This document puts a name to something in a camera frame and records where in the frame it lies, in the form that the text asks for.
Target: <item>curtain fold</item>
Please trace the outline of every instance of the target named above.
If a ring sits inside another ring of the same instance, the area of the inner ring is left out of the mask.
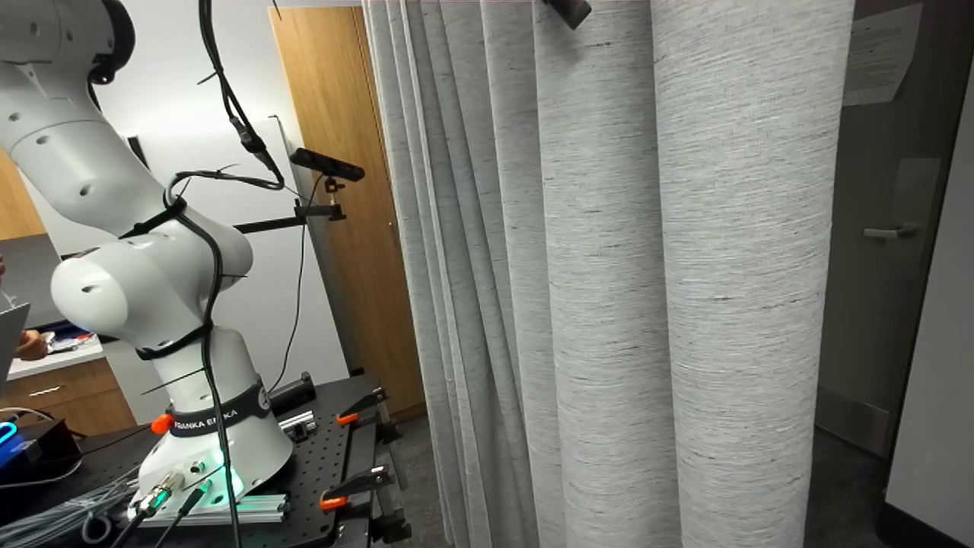
[[[853,0],[367,0],[456,548],[804,542]]]

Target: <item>robotic arm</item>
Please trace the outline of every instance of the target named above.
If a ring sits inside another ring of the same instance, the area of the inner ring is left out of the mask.
[[[130,49],[118,0],[0,0],[0,146],[62,217],[118,234],[64,263],[53,297],[69,323],[129,340],[167,384],[175,430],[139,467],[136,494],[146,499],[167,486],[166,516],[198,480],[215,480],[209,505],[229,499],[229,485],[238,497],[264,485],[291,444],[269,413],[244,337],[207,325],[215,269],[232,286],[252,265],[246,238],[183,200],[166,200],[88,96],[93,84],[114,80]],[[200,234],[220,247],[220,265]],[[212,474],[224,463],[215,413],[232,444],[232,480],[223,485]]]

